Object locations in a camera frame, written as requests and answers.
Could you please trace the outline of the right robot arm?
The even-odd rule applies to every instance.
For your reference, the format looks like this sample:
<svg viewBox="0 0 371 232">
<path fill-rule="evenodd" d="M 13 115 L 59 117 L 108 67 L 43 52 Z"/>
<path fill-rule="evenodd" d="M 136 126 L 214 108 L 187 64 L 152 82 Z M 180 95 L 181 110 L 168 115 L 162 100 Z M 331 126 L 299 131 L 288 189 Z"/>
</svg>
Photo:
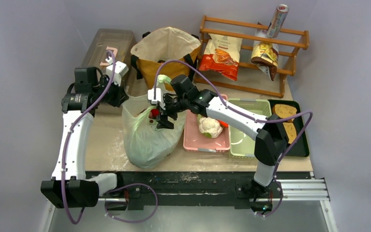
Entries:
<svg viewBox="0 0 371 232">
<path fill-rule="evenodd" d="M 266 117 L 245 110 L 209 89 L 199 90 L 185 75 L 172 79 L 170 85 L 175 92 L 173 96 L 158 86 L 153 86 L 147 92 L 150 104 L 156 106 L 159 112 L 157 128 L 173 129 L 174 124 L 169 118 L 176 120 L 179 112 L 189 110 L 240 130 L 255 141 L 254 156 L 258 165 L 252 191 L 259 197 L 269 193 L 271 182 L 275 180 L 279 158 L 289 141 L 281 119 L 275 114 Z"/>
</svg>

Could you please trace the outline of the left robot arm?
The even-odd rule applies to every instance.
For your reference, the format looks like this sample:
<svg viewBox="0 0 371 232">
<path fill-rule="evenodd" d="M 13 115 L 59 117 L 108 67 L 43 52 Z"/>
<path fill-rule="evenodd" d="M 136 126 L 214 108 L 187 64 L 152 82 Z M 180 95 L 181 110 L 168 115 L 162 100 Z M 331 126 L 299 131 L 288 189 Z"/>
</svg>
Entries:
<svg viewBox="0 0 371 232">
<path fill-rule="evenodd" d="M 85 160 L 89 132 L 100 103 L 119 107 L 128 99 L 122 77 L 126 64 L 109 65 L 105 72 L 97 67 L 74 70 L 75 81 L 61 101 L 63 134 L 58 160 L 51 179 L 41 182 L 41 193 L 56 208 L 94 207 L 105 193 L 123 195 L 125 185 L 114 173 L 86 177 Z"/>
</svg>

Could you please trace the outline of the green plastic grocery bag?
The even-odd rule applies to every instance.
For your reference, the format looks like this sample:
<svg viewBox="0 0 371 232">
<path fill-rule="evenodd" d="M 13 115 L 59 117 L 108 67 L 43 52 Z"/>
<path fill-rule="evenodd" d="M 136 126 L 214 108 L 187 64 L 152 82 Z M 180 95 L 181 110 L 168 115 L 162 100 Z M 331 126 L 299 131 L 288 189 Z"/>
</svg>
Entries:
<svg viewBox="0 0 371 232">
<path fill-rule="evenodd" d="M 174 151 L 186 121 L 186 112 L 180 112 L 177 120 L 169 118 L 173 130 L 157 129 L 156 122 L 149 122 L 153 109 L 147 94 L 129 96 L 122 104 L 124 149 L 130 163 L 142 169 L 154 168 Z"/>
</svg>

